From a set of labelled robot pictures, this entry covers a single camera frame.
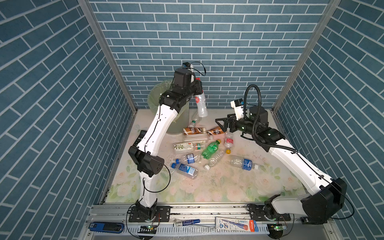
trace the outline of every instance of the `marker pen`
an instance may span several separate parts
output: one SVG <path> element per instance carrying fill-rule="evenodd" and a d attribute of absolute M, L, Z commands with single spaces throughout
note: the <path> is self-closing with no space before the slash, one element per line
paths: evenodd
<path fill-rule="evenodd" d="M 181 226 L 187 226 L 187 225 L 191 225 L 191 224 L 196 224 L 196 223 L 199 223 L 200 222 L 200 219 L 193 219 L 193 220 L 185 220 L 185 221 L 182 221 L 182 222 L 175 222 L 173 224 L 174 227 L 181 227 Z"/>

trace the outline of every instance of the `trash bin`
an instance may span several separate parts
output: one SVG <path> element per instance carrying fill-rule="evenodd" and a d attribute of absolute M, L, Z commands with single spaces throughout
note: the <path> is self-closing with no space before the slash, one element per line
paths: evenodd
<path fill-rule="evenodd" d="M 166 90 L 171 87 L 172 79 L 167 79 L 162 81 L 159 84 L 156 84 L 153 89 L 148 94 L 148 105 L 149 109 L 153 113 L 153 115 L 157 112 L 157 107 L 159 106 L 159 99 L 161 94 L 163 94 Z M 189 124 L 189 101 L 185 104 L 176 118 L 173 120 L 171 125 L 169 126 L 167 133 L 169 134 L 178 134 L 183 132 L 183 128 L 187 127 Z"/>

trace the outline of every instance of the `mounting plate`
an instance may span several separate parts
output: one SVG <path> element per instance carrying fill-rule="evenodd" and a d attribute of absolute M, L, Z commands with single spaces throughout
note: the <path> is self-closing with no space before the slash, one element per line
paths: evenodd
<path fill-rule="evenodd" d="M 268 218 L 265 217 L 263 207 L 265 205 L 256 205 L 256 204 L 251 204 L 249 206 L 250 209 L 250 215 L 251 219 L 255 221 L 270 221 Z M 289 214 L 281 214 L 279 217 L 279 221 L 290 221 L 291 216 Z"/>
<path fill-rule="evenodd" d="M 154 223 L 159 222 L 159 214 L 160 214 L 160 222 L 169 222 L 170 215 L 170 206 L 157 206 Z M 129 222 L 146 222 L 146 218 L 144 216 L 139 215 L 136 206 L 132 207 L 132 210 L 129 215 Z"/>

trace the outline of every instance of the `floral tablecloth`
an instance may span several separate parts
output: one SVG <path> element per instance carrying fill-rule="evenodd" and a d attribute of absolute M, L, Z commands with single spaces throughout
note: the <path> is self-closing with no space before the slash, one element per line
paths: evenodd
<path fill-rule="evenodd" d="M 218 111 L 213 116 L 216 118 L 218 115 L 226 116 L 228 114 L 226 109 L 215 111 Z M 140 130 L 149 126 L 153 119 L 153 115 L 150 114 L 149 110 L 139 110 L 106 202 L 135 202 L 139 198 L 139 172 L 128 154 L 128 148 L 139 135 Z M 214 127 L 215 123 L 206 117 L 200 125 Z M 215 136 L 215 139 L 223 140 L 223 138 L 224 134 Z M 176 158 L 182 156 L 174 155 L 172 151 L 173 143 L 180 142 L 181 139 L 181 134 L 167 134 L 164 137 L 158 155 L 164 158 L 168 168 Z M 241 138 L 240 133 L 235 132 L 234 143 L 231 155 L 250 159 L 259 165 L 259 169 L 247 171 L 235 168 L 230 165 L 230 156 L 227 154 L 209 171 L 203 168 L 208 160 L 201 158 L 193 165 L 199 171 L 196 179 L 184 177 L 170 168 L 170 184 L 166 190 L 157 193 L 158 202 L 255 202 L 265 201 L 275 194 L 294 196 L 305 193 L 303 185 L 297 177 L 278 159 L 265 152 L 254 142 Z M 150 189 L 151 191 L 161 190 L 167 185 L 169 181 L 167 169 L 163 168 L 156 178 L 157 183 L 154 189 Z"/>

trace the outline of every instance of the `toothpaste box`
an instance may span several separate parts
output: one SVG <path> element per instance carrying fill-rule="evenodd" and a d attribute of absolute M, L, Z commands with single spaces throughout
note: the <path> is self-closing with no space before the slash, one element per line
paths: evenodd
<path fill-rule="evenodd" d="M 250 219 L 216 217 L 216 229 L 258 232 L 257 222 Z"/>

